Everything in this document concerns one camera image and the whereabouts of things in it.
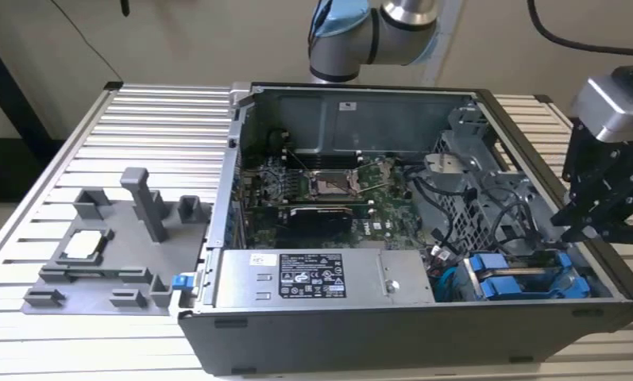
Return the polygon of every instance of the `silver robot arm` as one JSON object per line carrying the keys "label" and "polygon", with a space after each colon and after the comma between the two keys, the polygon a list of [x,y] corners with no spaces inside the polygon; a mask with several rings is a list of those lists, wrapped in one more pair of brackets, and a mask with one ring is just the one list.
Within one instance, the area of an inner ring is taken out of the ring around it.
{"label": "silver robot arm", "polygon": [[438,31],[435,0],[328,0],[314,11],[308,36],[315,83],[344,83],[360,65],[406,65],[431,53]]}

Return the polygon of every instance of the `small white label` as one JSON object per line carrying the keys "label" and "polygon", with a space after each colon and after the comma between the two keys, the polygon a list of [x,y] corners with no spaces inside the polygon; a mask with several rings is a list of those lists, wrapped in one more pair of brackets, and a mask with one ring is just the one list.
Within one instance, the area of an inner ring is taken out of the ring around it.
{"label": "small white label", "polygon": [[447,250],[443,250],[439,254],[439,260],[447,260],[448,256],[450,256],[450,252]]}
{"label": "small white label", "polygon": [[276,254],[264,254],[261,252],[249,254],[249,266],[275,266],[276,260]]}
{"label": "small white label", "polygon": [[356,110],[356,103],[355,102],[339,102],[339,110],[340,111],[355,111]]}

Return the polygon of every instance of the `blue latch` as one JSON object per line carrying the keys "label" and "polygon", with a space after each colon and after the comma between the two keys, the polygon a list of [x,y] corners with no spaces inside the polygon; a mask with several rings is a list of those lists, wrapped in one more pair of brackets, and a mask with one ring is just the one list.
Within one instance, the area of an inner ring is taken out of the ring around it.
{"label": "blue latch", "polygon": [[193,289],[192,275],[175,275],[172,277],[172,289],[181,291],[191,291]]}

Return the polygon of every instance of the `sticker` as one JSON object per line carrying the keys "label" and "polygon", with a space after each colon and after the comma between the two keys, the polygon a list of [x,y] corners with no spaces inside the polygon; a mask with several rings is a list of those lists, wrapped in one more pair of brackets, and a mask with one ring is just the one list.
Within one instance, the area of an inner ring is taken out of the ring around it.
{"label": "sticker", "polygon": [[253,252],[249,254],[249,266],[275,266],[276,255]]}
{"label": "sticker", "polygon": [[447,250],[443,250],[439,254],[439,260],[447,260],[448,256],[450,256],[450,252]]}
{"label": "sticker", "polygon": [[281,298],[346,298],[342,254],[280,254]]}
{"label": "sticker", "polygon": [[339,110],[340,111],[355,111],[356,110],[356,103],[355,102],[339,102]]}

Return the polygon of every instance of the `metal case panel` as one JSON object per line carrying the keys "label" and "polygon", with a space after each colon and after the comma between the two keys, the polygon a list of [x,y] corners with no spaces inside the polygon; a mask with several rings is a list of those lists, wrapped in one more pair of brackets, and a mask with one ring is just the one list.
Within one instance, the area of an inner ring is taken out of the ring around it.
{"label": "metal case panel", "polygon": [[180,316],[213,375],[540,362],[626,306],[467,306]]}

